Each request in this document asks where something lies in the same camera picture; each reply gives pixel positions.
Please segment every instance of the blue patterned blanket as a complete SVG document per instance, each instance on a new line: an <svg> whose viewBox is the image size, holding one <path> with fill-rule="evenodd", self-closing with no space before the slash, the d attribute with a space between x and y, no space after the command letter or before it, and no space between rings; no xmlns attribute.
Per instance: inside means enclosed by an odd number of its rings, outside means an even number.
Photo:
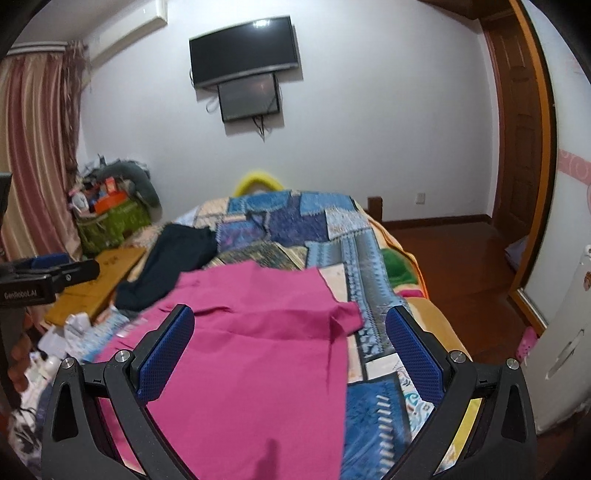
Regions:
<svg viewBox="0 0 591 480"><path fill-rule="evenodd" d="M268 247L263 251L256 246L275 242L284 251L305 247L302 267L343 266L346 295L359 305L363 328L349 338L341 479L380 480L433 406L417 394L386 335L387 311L406 302L390 286L365 213L342 194L282 191L211 200L176 221L214 229L221 258L236 251L243 259L248 247L248 255L257 260L267 255ZM449 458L442 468L451 466Z"/></svg>

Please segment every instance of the green towel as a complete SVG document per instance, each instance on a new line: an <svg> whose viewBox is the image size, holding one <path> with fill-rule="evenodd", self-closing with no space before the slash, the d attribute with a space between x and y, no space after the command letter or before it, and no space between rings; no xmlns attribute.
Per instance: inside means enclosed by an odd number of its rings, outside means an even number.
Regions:
<svg viewBox="0 0 591 480"><path fill-rule="evenodd" d="M382 248L382 256L392 288L405 283L418 284L418 278L414 273L412 263L402 253L391 248Z"/></svg>

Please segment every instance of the curtain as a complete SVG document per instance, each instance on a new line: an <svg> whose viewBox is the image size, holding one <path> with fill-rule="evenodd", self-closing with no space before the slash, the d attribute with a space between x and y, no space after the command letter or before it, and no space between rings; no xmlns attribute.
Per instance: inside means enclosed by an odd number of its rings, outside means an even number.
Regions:
<svg viewBox="0 0 591 480"><path fill-rule="evenodd" d="M80 256L67 194L76 181L83 69L80 43L0 63L0 171L12 172L0 231L7 260Z"/></svg>

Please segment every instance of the person's hand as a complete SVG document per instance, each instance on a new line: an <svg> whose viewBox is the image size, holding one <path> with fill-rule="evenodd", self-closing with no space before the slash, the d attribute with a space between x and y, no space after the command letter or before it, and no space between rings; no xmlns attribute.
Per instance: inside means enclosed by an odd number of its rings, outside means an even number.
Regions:
<svg viewBox="0 0 591 480"><path fill-rule="evenodd" d="M26 331L32 326L33 319L28 313L26 313L25 319L22 323L22 329L23 331ZM27 380L27 377L25 377L25 370L31 365L31 360L29 358L31 346L31 339L26 333L23 333L20 340L10 351L10 356L16 361L16 363L8 369L8 377L12 380L14 389L19 393L24 392L29 385L29 381Z"/></svg>

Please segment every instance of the blue gripper pad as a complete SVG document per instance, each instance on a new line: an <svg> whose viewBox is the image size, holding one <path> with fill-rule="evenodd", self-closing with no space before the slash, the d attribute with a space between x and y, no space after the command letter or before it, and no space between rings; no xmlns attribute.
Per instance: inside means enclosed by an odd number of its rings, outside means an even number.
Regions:
<svg viewBox="0 0 591 480"><path fill-rule="evenodd" d="M139 401L145 404L161 395L194 328L195 316L189 307L184 306L138 370L136 396Z"/></svg>
<svg viewBox="0 0 591 480"><path fill-rule="evenodd" d="M51 268L57 267L58 265L66 265L68 263L70 263L70 256L68 254L50 254L33 258L31 268Z"/></svg>
<svg viewBox="0 0 591 480"><path fill-rule="evenodd" d="M444 394L441 369L396 308L391 308L386 315L386 334L418 394L437 407Z"/></svg>

